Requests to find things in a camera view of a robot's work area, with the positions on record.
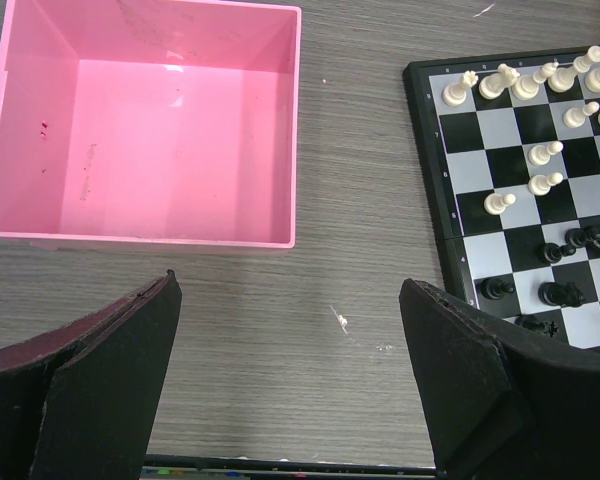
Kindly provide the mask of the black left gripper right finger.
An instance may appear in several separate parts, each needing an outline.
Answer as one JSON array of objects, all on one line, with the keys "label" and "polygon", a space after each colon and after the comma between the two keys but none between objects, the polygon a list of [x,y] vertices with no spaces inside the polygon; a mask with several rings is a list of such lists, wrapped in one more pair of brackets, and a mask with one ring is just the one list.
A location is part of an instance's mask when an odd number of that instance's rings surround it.
[{"label": "black left gripper right finger", "polygon": [[530,425],[487,314],[437,287],[404,281],[400,311],[437,468],[475,473]]}]

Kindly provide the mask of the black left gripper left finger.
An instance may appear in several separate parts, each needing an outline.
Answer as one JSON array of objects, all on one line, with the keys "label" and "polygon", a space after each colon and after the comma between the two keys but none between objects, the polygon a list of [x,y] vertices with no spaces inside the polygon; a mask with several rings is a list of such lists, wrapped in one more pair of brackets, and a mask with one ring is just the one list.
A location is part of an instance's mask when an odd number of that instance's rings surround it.
[{"label": "black left gripper left finger", "polygon": [[140,477],[181,302],[169,270],[54,373],[30,478]]}]

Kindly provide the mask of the black white chess board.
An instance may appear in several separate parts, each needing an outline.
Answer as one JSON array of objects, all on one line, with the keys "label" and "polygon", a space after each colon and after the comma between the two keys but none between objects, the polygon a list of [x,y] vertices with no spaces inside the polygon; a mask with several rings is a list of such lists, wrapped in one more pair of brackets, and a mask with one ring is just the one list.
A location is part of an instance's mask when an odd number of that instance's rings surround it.
[{"label": "black white chess board", "polygon": [[600,92],[579,75],[542,81],[522,100],[477,90],[457,106],[444,89],[500,65],[540,76],[587,60],[584,47],[416,61],[403,72],[446,290],[469,305],[600,353],[600,123],[565,113]]}]

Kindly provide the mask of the pink plastic box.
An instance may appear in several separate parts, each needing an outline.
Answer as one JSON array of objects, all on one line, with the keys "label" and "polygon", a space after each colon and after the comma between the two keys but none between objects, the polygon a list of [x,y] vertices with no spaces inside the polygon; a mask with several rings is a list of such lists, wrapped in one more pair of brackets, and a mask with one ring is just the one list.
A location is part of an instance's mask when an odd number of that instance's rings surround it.
[{"label": "pink plastic box", "polygon": [[0,238],[291,249],[301,27],[287,5],[8,2]]}]

